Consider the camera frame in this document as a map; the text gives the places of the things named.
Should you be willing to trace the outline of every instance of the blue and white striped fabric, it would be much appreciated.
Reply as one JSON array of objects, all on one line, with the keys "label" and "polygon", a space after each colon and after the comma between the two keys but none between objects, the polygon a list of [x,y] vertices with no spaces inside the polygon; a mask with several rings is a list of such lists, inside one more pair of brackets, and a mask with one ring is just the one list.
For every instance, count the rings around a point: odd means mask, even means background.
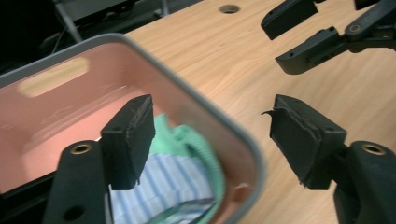
[{"label": "blue and white striped fabric", "polygon": [[159,214],[176,212],[161,223],[190,223],[201,216],[215,197],[199,159],[150,154],[132,190],[111,190],[116,224],[147,223]]}]

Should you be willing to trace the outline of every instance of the table surface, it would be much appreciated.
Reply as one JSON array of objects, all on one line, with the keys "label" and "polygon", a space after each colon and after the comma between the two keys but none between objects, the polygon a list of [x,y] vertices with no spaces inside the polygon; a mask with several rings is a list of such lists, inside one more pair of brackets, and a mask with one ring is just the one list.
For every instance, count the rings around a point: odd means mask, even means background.
[{"label": "table surface", "polygon": [[[190,83],[242,128],[262,149],[267,177],[262,196],[241,223],[337,223],[332,190],[299,185],[269,137],[276,94],[301,99],[357,140],[396,148],[396,61],[391,49],[345,52],[299,76],[286,75],[274,58],[320,29],[340,33],[363,11],[353,1],[318,4],[319,13],[269,40],[260,23],[281,0],[204,0],[141,27],[131,37]],[[234,14],[219,11],[237,5]]]}]

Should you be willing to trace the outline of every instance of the plastic bin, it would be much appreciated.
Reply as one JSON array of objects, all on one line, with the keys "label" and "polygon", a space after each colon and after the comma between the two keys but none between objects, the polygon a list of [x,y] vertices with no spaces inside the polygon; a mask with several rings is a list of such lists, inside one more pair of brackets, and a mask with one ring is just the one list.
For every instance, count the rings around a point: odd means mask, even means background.
[{"label": "plastic bin", "polygon": [[213,222],[237,222],[260,196],[264,167],[255,143],[127,37],[84,41],[3,75],[0,88],[3,193],[54,171],[65,147],[97,139],[129,99],[149,93],[155,115],[190,125],[219,157],[227,189]]}]

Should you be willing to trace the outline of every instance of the wire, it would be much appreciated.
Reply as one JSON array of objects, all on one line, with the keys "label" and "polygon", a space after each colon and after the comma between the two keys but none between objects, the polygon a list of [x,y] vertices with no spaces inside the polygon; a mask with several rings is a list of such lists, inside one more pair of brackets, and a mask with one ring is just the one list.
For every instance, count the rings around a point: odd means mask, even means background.
[{"label": "wire", "polygon": [[52,53],[55,53],[56,49],[58,48],[59,43],[61,42],[62,36],[64,35],[64,32],[66,31],[66,27],[61,31],[61,33],[58,36],[58,39],[56,40],[55,46],[53,47]]}]

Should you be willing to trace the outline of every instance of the cloth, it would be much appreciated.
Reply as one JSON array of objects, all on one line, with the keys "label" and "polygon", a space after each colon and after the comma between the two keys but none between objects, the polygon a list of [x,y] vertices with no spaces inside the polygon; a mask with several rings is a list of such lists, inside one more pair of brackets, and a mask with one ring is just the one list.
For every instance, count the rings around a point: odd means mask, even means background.
[{"label": "cloth", "polygon": [[187,125],[154,120],[150,155],[132,190],[111,191],[115,223],[207,223],[224,195],[224,177],[206,140]]}]

